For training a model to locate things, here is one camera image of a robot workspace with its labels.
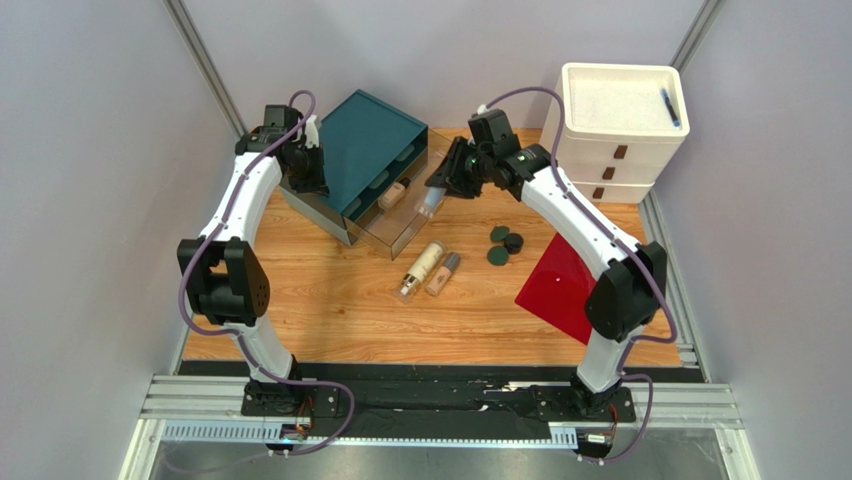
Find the clear glass foundation bottle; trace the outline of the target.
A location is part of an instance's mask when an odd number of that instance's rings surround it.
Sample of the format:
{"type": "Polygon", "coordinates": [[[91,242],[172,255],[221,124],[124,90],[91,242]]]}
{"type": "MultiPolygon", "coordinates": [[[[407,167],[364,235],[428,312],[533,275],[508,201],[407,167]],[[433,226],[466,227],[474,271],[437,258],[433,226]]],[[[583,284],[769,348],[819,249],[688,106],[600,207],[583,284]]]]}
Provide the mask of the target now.
{"type": "Polygon", "coordinates": [[[445,196],[445,188],[428,187],[416,207],[417,213],[427,219],[433,218],[438,209],[441,207],[445,196]]]}

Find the beige foundation bottle black cap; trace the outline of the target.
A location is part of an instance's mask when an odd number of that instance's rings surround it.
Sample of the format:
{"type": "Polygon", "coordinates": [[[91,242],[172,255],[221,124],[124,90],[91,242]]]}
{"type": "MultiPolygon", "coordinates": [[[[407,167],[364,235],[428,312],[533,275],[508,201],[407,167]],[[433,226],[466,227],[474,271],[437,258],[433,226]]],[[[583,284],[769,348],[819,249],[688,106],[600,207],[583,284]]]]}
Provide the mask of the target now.
{"type": "Polygon", "coordinates": [[[379,197],[378,206],[382,211],[388,211],[400,202],[407,194],[411,180],[402,178],[392,185],[379,197]]]}

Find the clear drawer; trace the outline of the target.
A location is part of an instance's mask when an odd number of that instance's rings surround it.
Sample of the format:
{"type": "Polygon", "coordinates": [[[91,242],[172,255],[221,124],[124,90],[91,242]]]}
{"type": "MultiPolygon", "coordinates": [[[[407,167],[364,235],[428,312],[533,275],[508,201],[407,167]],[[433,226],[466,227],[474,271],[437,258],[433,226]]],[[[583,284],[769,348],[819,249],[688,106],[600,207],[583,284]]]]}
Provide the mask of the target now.
{"type": "Polygon", "coordinates": [[[353,242],[371,247],[378,255],[394,260],[418,234],[427,219],[416,207],[428,188],[428,177],[448,152],[452,138],[430,130],[403,150],[403,161],[392,161],[345,211],[347,233],[353,242]],[[388,211],[378,206],[379,197],[394,182],[409,178],[406,196],[388,211]]]}

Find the cream white pump bottle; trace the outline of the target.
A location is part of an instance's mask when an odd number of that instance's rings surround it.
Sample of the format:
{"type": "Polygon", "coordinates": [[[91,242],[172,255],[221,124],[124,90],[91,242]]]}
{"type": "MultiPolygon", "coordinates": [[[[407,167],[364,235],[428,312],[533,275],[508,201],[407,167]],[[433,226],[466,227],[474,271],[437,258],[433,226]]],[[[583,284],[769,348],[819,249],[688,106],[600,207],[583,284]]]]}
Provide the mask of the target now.
{"type": "Polygon", "coordinates": [[[398,296],[403,302],[409,302],[420,285],[437,266],[446,251],[445,245],[438,240],[431,241],[408,268],[403,277],[398,296]]]}

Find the beige tube grey cap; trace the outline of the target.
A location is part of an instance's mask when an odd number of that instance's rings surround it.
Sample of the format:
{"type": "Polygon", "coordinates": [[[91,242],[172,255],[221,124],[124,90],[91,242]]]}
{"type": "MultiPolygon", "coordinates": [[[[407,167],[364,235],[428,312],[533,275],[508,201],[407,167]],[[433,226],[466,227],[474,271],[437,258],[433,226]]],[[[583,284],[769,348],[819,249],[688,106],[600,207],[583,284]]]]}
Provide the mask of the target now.
{"type": "Polygon", "coordinates": [[[449,279],[453,276],[460,263],[460,254],[458,252],[450,252],[435,271],[429,283],[426,285],[426,292],[432,296],[438,296],[446,286],[449,279]]]}

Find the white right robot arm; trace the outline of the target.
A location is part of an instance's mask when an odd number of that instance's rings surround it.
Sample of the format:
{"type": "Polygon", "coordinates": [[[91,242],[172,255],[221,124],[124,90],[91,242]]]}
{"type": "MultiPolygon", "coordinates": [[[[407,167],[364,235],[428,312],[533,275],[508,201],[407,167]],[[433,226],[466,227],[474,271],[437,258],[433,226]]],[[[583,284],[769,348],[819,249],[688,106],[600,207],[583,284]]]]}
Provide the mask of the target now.
{"type": "Polygon", "coordinates": [[[615,389],[645,326],[657,311],[669,309],[666,251],[622,231],[576,191],[544,147],[523,148],[516,137],[497,142],[456,137],[426,182],[464,199],[479,197],[486,183],[547,220],[585,264],[595,284],[584,305],[592,333],[576,371],[578,388],[587,396],[615,389]]]}

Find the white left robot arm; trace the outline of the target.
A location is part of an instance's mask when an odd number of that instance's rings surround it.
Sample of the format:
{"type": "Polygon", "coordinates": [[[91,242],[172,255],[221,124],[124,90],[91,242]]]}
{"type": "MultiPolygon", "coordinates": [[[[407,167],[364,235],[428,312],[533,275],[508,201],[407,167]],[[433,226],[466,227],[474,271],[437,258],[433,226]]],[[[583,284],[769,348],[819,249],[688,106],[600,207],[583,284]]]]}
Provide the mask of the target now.
{"type": "Polygon", "coordinates": [[[326,192],[320,142],[287,141],[234,160],[213,218],[177,248],[178,303],[189,329],[234,340],[250,368],[250,394],[301,398],[309,382],[281,343],[267,315],[270,281],[254,252],[263,211],[281,180],[309,193],[326,192]]]}

